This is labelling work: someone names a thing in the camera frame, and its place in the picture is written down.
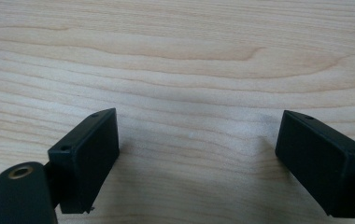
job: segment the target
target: black plastic part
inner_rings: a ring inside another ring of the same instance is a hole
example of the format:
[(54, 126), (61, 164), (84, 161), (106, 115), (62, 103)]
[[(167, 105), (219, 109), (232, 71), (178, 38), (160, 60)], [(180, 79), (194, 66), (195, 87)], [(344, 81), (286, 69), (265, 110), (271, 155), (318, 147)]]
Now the black plastic part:
[(0, 174), (0, 224), (57, 223), (43, 165), (26, 162)]
[(355, 217), (355, 141), (317, 119), (285, 111), (276, 154), (327, 215)]
[(90, 213), (119, 154), (116, 109), (88, 116), (49, 150), (52, 203), (63, 213)]

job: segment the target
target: black plastic bracket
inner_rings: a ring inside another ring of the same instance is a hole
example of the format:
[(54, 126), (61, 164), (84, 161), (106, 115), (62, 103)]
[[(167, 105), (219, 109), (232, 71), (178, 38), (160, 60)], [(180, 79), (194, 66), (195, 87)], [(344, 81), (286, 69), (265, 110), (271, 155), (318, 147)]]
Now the black plastic bracket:
[(276, 154), (327, 215), (355, 217), (355, 141), (317, 119), (285, 111)]
[(119, 157), (116, 109), (88, 116), (49, 150), (50, 162), (26, 162), (0, 174), (0, 224), (56, 223), (54, 208), (92, 210)]

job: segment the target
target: wooden table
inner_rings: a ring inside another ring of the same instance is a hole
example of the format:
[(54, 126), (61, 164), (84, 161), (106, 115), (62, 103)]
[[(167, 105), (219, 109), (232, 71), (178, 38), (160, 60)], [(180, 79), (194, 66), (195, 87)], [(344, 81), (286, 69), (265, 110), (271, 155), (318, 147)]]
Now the wooden table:
[(0, 0), (0, 173), (116, 107), (121, 156), (60, 223), (355, 223), (274, 150), (284, 109), (355, 140), (355, 1)]

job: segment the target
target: screw hole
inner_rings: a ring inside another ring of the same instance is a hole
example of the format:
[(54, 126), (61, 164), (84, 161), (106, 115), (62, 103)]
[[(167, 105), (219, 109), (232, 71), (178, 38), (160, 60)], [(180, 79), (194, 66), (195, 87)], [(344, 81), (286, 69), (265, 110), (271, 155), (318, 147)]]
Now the screw hole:
[(69, 150), (70, 148), (72, 148), (71, 146), (62, 146), (61, 147), (61, 150), (62, 151), (67, 151), (67, 150)]
[(18, 167), (16, 169), (14, 169), (13, 171), (11, 171), (8, 174), (8, 178), (19, 179), (19, 178), (23, 178), (23, 177), (29, 175), (32, 172), (33, 172), (32, 166), (22, 166), (22, 167)]

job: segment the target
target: wood grain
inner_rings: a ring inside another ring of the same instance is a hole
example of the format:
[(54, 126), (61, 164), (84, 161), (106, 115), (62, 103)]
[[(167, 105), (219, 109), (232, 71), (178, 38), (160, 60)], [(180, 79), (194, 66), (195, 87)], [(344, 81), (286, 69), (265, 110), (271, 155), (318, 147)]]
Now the wood grain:
[(274, 153), (284, 109), (355, 139), (355, 1), (0, 1), (0, 173), (110, 107), (121, 156), (60, 223), (355, 223)]

